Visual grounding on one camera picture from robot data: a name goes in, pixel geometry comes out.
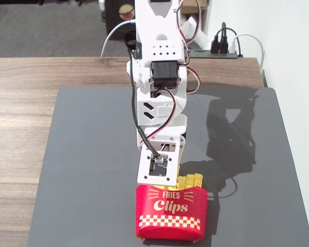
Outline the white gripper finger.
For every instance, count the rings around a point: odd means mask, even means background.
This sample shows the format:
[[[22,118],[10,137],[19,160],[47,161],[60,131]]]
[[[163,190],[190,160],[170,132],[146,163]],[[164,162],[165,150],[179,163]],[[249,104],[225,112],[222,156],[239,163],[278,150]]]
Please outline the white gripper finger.
[[[182,155],[183,155],[185,142],[186,142],[185,137],[181,136],[180,137],[180,148],[179,148],[179,164],[181,163],[181,158],[182,158]]]

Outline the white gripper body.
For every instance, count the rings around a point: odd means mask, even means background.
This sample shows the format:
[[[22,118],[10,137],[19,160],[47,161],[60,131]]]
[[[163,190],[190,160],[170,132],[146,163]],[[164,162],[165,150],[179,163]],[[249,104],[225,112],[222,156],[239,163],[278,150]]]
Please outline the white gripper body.
[[[159,129],[163,123],[155,123],[156,118],[150,119],[147,116],[141,117],[138,120],[139,126],[143,129],[145,135],[148,137],[149,142],[153,147],[158,147],[160,143],[175,143],[176,148],[180,148],[180,137],[186,135],[187,127],[187,116],[184,114],[179,114],[173,118],[162,130],[155,132]]]

